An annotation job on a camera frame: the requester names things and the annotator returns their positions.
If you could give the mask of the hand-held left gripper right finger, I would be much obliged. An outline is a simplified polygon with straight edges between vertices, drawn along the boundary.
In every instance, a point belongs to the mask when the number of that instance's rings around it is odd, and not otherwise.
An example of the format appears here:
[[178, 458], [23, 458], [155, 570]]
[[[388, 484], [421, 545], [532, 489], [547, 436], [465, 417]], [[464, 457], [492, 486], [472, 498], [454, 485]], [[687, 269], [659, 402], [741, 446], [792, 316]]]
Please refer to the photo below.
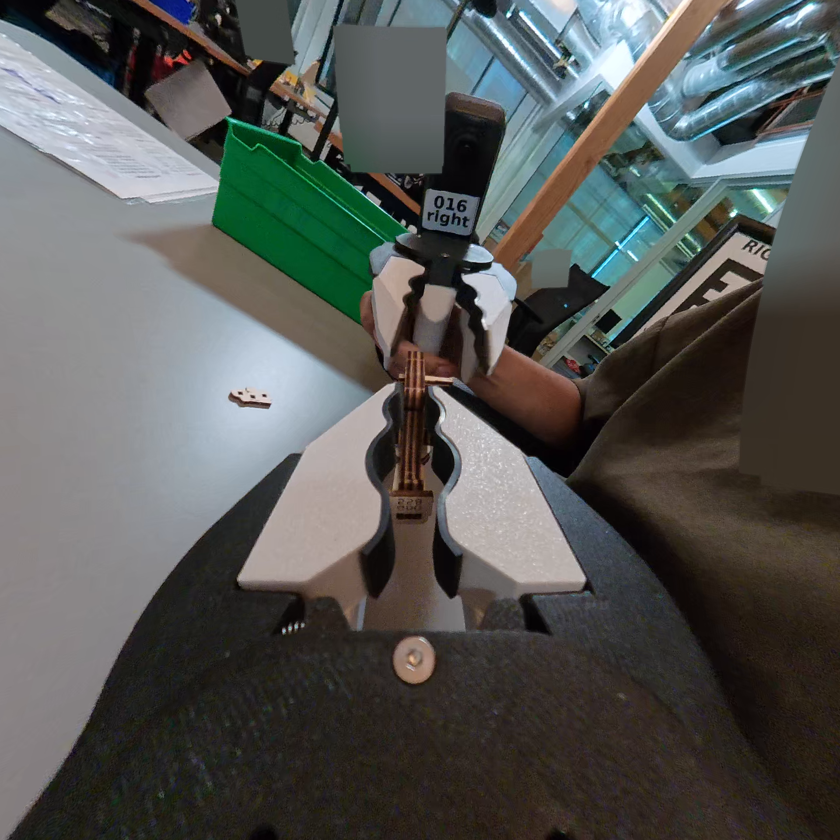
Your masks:
[[456, 454], [437, 515], [455, 565], [436, 575], [460, 597], [467, 627], [499, 599], [583, 592], [585, 573], [526, 456], [442, 387], [429, 396], [439, 405], [435, 432]]

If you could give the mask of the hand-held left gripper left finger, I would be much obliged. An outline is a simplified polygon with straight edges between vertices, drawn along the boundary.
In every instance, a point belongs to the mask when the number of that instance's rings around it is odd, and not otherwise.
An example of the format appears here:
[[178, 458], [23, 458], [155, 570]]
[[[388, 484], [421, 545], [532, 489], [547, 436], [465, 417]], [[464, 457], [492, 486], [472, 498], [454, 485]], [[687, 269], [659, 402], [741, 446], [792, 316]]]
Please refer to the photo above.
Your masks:
[[396, 566], [385, 479], [395, 466], [395, 385], [387, 385], [310, 443], [238, 574], [246, 591], [331, 598], [361, 630], [368, 602]]

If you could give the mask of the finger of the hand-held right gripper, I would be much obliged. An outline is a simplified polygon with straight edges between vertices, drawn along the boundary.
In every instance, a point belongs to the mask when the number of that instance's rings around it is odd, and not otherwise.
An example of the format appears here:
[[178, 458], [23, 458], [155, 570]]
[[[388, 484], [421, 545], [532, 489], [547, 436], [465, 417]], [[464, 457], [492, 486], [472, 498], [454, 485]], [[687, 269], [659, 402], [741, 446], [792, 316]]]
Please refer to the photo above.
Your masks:
[[418, 296], [412, 283], [426, 269], [399, 254], [395, 246], [374, 248], [370, 266], [375, 341], [383, 356], [394, 356], [403, 341], [413, 338]]
[[451, 349], [459, 379], [488, 376], [497, 366], [508, 334], [517, 285], [497, 263], [473, 270], [455, 269]]

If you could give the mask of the layered wooden puzzle model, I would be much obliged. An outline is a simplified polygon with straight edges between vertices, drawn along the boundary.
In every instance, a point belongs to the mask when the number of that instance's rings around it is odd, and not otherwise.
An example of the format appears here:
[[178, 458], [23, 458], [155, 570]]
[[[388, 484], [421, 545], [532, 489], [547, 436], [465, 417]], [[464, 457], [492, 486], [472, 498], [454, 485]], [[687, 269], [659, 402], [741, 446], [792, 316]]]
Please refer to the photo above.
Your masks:
[[424, 465], [429, 458], [426, 401], [430, 385], [451, 386], [454, 377], [426, 375], [424, 353], [408, 353], [402, 374], [402, 421], [395, 445], [395, 467], [390, 491], [393, 518], [397, 522], [424, 523], [432, 513], [434, 493], [424, 484]]

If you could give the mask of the person's right forearm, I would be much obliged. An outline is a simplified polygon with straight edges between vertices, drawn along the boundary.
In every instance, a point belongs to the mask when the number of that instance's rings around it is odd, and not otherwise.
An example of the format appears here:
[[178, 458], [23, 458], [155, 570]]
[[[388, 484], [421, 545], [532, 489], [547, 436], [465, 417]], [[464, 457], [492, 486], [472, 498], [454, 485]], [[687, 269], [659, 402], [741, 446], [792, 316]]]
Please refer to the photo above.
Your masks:
[[581, 429], [583, 398], [567, 377], [504, 346], [488, 374], [459, 371], [461, 380], [490, 408], [544, 444], [571, 445]]

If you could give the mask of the grey desk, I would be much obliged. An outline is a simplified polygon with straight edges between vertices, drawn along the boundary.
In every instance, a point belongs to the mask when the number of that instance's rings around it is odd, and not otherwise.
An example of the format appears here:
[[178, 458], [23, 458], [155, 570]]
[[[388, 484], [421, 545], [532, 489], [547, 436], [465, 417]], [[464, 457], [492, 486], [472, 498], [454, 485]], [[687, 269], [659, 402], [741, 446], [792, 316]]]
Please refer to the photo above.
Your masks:
[[[387, 383], [362, 327], [212, 225], [2, 130], [2, 838], [183, 555]], [[261, 389], [268, 409], [232, 390]]]

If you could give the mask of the person's right hand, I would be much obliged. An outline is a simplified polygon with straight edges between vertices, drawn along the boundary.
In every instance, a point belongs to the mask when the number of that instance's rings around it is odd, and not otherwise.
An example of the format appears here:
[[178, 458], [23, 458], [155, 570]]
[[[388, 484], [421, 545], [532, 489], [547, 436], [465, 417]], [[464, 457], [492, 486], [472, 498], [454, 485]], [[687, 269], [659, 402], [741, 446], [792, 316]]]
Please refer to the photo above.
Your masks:
[[[449, 313], [450, 318], [447, 332], [440, 345], [441, 354], [426, 353], [424, 358], [425, 372], [427, 375], [451, 377], [465, 384], [466, 381], [463, 380], [460, 369], [463, 338], [459, 327], [460, 313], [460, 307], [455, 304]], [[415, 342], [413, 341], [416, 320], [415, 317], [412, 317], [408, 326], [403, 329], [401, 333], [402, 342], [399, 348], [391, 355], [389, 364], [386, 367], [387, 373], [394, 380], [399, 379], [404, 374], [407, 356], [416, 349]], [[385, 351], [382, 348], [382, 343], [379, 341], [379, 336], [375, 328], [373, 293], [370, 290], [360, 300], [360, 323], [373, 340], [377, 352], [384, 354]]]

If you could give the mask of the wooden beam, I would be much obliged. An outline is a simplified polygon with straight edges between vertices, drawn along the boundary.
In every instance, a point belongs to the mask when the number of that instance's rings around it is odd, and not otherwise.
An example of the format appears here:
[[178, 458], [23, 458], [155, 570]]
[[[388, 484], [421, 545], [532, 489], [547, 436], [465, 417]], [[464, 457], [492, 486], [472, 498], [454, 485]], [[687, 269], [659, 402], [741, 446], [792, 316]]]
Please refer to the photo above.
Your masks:
[[513, 270], [520, 259], [534, 249], [546, 227], [725, 5], [725, 1], [684, 1], [668, 17], [603, 108], [502, 238], [495, 251], [496, 262]]

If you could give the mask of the green plastic bin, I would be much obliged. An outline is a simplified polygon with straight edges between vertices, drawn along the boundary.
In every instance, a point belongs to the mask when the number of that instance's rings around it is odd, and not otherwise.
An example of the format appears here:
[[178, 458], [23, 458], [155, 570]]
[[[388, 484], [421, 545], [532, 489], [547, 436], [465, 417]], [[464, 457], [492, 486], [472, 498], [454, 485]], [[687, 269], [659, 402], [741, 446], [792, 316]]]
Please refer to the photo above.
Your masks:
[[370, 252], [406, 229], [299, 142], [226, 122], [213, 225], [358, 322]]

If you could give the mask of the black framed marker sign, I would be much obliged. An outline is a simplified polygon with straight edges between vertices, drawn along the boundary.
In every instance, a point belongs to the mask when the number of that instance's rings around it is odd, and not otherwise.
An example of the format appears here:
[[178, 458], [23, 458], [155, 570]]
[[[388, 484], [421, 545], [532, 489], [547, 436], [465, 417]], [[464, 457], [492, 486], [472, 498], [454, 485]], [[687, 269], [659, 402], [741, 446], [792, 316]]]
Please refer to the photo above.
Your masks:
[[761, 280], [776, 228], [737, 215], [618, 334], [624, 343], [672, 314], [702, 306]]

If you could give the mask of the silver ventilation ducts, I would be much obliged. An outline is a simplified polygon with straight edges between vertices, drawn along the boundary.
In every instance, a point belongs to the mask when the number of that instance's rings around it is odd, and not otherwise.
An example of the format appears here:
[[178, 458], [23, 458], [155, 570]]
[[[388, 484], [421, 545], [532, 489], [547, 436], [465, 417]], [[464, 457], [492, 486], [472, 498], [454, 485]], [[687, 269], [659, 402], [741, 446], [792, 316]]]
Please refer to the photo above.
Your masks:
[[[539, 126], [571, 120], [572, 95], [601, 86], [595, 63], [650, 47], [676, 2], [445, 2], [543, 109]], [[675, 142], [717, 132], [828, 80], [838, 61], [838, 2], [728, 2], [647, 101]]]

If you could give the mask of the white card sheet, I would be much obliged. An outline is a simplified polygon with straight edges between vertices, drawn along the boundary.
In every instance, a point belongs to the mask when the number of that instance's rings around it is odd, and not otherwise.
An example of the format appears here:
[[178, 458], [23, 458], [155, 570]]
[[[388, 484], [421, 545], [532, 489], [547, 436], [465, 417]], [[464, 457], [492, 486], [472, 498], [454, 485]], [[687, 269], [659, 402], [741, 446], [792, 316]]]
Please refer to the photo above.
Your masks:
[[159, 80], [144, 96], [163, 124], [183, 140], [193, 140], [233, 113], [200, 59]]

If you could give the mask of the paper sheet in plastic sleeve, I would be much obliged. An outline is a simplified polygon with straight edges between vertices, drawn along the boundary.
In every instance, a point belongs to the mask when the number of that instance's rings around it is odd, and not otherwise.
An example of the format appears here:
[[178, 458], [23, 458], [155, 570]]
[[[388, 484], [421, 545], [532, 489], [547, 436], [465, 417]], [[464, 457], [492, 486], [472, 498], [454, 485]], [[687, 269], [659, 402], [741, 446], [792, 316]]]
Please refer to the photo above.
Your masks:
[[1, 36], [1, 124], [124, 201], [213, 195], [210, 176]]

